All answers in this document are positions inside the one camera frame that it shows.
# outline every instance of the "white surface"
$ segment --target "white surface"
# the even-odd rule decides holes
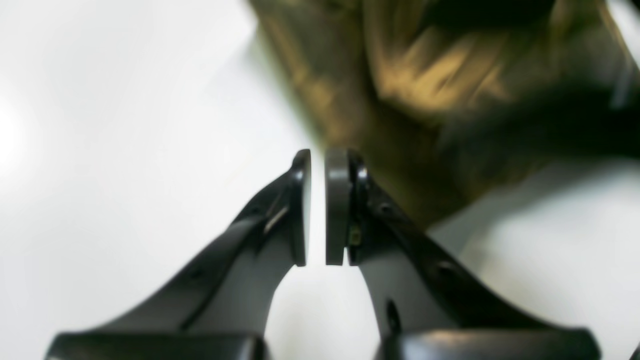
[[[56,332],[143,300],[304,147],[309,266],[278,288],[267,340],[276,360],[372,357],[359,271],[322,265],[322,152],[243,2],[5,0],[0,49],[0,359],[41,359]],[[558,165],[434,234],[508,299],[627,359],[639,180],[636,163]]]

